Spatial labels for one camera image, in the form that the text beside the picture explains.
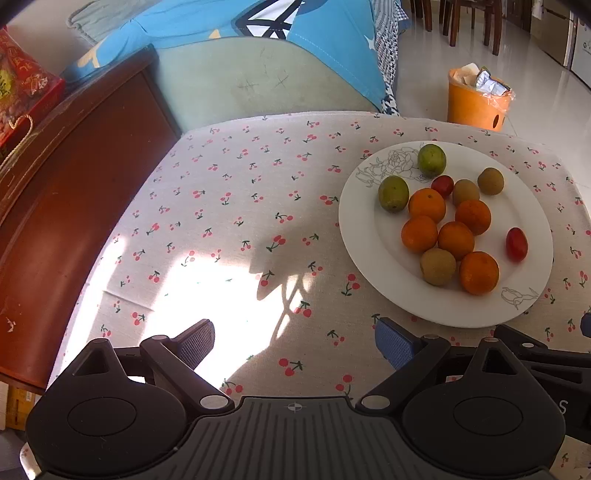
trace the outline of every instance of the tablecloth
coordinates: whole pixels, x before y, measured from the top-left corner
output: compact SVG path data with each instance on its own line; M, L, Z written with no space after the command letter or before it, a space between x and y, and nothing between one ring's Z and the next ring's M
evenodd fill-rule
M418 336L476 345L491 329L439 326L401 310L361 276L340 236L339 197L350 173L373 152L414 140L480 151L535 193L555 262L539 300L509 324L551 348L589 352L580 319L591 311L591 223L546 147L427 119L302 113L197 129L174 146L93 267L53 376L91 338L137 345L209 318L216 345L197 372L235 401L336 394L355 402L393 373L375 347L381 316ZM567 439L552 471L580 480L588 459L587 446Z

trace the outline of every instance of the cherry tomato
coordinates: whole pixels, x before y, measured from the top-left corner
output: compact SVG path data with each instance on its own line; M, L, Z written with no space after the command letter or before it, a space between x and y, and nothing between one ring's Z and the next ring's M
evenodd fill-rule
M443 198L447 198L453 191L453 179L447 175L441 175L433 180L431 188L439 193Z
M521 228L513 227L505 241L507 257L513 262L521 262L527 255L527 238Z

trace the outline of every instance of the tangerine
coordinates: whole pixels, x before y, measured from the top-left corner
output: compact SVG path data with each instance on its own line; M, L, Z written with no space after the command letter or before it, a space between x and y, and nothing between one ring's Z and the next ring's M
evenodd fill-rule
M485 252L467 254L460 264L460 283L472 295L492 291L499 281L499 265Z
M457 207L456 222L466 225L474 235L482 235L491 226L491 211L482 200L465 200Z
M412 218L426 215L439 223L445 217L445 200L437 190L417 190L408 201L408 213Z
M426 215L411 218L402 227L400 238L411 252L422 254L437 243L437 225Z
M457 261L474 250L474 235L460 222L448 222L439 230L439 248L450 252Z

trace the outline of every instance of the white floor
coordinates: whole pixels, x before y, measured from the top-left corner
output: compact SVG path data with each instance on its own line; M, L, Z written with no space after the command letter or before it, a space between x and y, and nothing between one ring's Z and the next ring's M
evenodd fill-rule
M503 22L499 56L482 44L483 24L470 29L462 9L455 47L440 33L439 3L433 2L433 31L421 23L400 35L397 102L401 115L447 118L447 72L471 61L486 66L515 91L503 132L550 147L572 173L591 205L591 90L545 54L530 35Z

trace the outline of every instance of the plate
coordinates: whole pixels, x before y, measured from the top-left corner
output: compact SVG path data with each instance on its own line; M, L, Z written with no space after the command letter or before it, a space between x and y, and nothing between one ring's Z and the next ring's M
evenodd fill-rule
M408 209L388 213L378 202L378 187L390 175L403 177L412 195L430 187L432 179L418 169L419 149L427 142L408 142L371 155L351 174L339 203L339 225L345 247L363 276L386 298L404 310L441 325L479 328L507 322L526 311L544 291L553 262L552 234L548 219L534 194L513 172L486 155L462 145L430 142L446 153L444 174L454 181L476 182L487 167L505 177L505 188L496 196L481 195L491 210L491 227L476 237L475 251L492 255L499 265L499 283L483 296L462 290L457 272L443 288L422 279L419 255L402 244L400 230L410 218ZM454 220L456 208L446 201L446 215L439 223ZM513 227L527 237L529 251L519 264L505 253L505 238Z

